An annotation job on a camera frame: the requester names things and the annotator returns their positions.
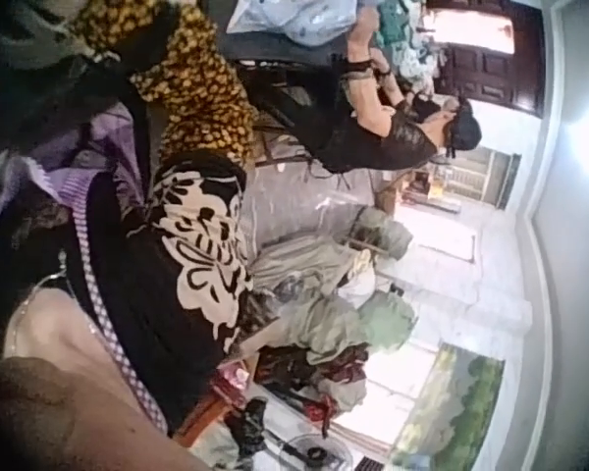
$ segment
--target bare skin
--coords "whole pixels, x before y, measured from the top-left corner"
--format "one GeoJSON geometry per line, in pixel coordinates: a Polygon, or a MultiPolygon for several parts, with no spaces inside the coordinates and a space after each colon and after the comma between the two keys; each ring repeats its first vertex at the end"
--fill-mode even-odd
{"type": "MultiPolygon", "coordinates": [[[[369,48],[373,33],[379,28],[379,25],[380,18],[375,7],[360,9],[355,26],[348,35],[347,56],[350,62],[372,60],[374,68],[386,72],[389,65],[384,55],[379,50],[372,52],[369,48]]],[[[404,100],[392,74],[384,78],[382,86],[393,106],[404,100]]],[[[391,132],[393,114],[389,113],[380,102],[377,94],[377,80],[374,77],[350,80],[348,91],[358,124],[381,137],[387,137],[391,132]]],[[[441,148],[445,144],[445,124],[451,121],[454,116],[454,111],[444,108],[418,126],[437,148],[441,148]]]]}

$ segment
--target white plastic bag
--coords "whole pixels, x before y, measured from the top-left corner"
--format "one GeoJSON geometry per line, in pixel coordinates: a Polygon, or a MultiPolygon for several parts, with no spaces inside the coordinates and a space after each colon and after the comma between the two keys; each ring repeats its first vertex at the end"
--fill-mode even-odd
{"type": "Polygon", "coordinates": [[[268,31],[320,46],[354,23],[357,0],[239,0],[227,33],[268,31]]]}

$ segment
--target fabric stack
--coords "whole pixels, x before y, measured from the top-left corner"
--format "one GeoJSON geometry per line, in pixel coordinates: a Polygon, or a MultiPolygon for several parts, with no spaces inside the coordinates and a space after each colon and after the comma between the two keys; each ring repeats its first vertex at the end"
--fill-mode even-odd
{"type": "Polygon", "coordinates": [[[320,407],[324,412],[305,409],[310,419],[327,420],[362,402],[368,355],[398,349],[415,324],[397,293],[377,290],[374,268],[380,253],[401,259],[411,233],[384,212],[362,207],[349,240],[375,251],[327,235],[299,235],[263,250],[251,266],[255,290],[284,324],[261,350],[255,382],[329,404],[320,407]]]}

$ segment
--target green plastic bag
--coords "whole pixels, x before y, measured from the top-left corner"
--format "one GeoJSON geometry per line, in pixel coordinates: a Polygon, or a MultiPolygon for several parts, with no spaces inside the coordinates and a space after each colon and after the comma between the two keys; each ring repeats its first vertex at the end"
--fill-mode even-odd
{"type": "Polygon", "coordinates": [[[358,309],[369,352],[398,350],[416,324],[414,309],[394,292],[375,291],[358,309]]]}

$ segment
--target hand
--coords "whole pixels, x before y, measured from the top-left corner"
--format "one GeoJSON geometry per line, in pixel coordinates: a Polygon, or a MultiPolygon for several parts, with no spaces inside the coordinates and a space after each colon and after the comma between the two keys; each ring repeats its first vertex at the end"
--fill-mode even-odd
{"type": "Polygon", "coordinates": [[[355,25],[349,32],[347,41],[362,47],[368,47],[373,33],[380,28],[380,15],[375,7],[362,7],[357,13],[355,25]]]}
{"type": "Polygon", "coordinates": [[[391,66],[389,66],[389,61],[387,61],[386,57],[384,56],[384,53],[377,47],[371,48],[371,60],[373,61],[373,67],[383,74],[388,72],[391,68],[391,66]]]}

